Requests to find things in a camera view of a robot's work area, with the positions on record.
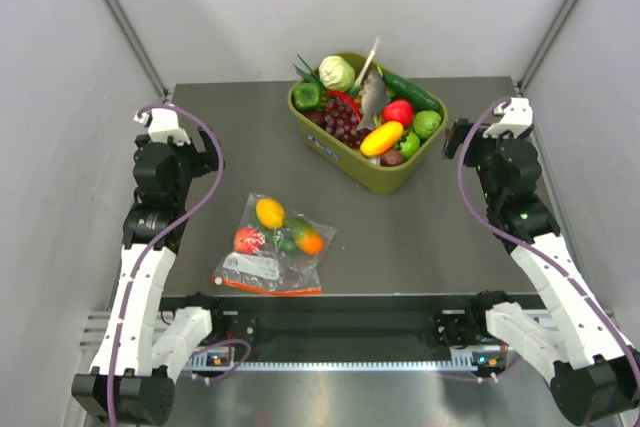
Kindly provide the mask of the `red fake tomato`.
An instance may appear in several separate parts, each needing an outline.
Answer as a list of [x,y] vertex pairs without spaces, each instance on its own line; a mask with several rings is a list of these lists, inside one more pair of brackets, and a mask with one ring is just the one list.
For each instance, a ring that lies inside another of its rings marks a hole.
[[233,244],[236,253],[257,255],[265,244],[265,237],[256,228],[243,227],[236,232]]

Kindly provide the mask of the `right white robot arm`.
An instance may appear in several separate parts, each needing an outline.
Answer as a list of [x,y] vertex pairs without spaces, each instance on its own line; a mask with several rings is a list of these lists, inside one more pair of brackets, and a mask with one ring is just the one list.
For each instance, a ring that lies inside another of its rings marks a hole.
[[559,224],[537,195],[542,174],[527,133],[488,135],[458,119],[443,155],[476,171],[485,214],[476,220],[529,278],[556,328],[548,330],[503,292],[483,292],[466,327],[476,341],[506,342],[547,383],[575,426],[639,409],[639,352],[612,323],[577,270]]

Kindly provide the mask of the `clear zip top bag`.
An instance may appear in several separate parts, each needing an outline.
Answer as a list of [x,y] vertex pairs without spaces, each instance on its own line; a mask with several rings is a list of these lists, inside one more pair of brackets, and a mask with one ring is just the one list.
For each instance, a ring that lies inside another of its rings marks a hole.
[[233,248],[211,277],[217,286],[295,297],[322,293],[317,266],[337,229],[262,194],[249,195]]

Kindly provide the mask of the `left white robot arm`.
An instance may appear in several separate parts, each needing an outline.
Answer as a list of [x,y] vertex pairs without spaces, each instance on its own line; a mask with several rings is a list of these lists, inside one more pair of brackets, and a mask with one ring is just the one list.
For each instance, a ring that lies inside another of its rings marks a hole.
[[136,137],[133,203],[123,223],[121,272],[102,343],[86,373],[75,375],[71,395],[94,419],[111,426],[164,425],[175,384],[201,342],[226,334],[225,317],[211,309],[178,310],[175,325],[154,335],[164,285],[180,248],[191,182],[219,175],[224,161],[204,128],[198,150],[184,132]]

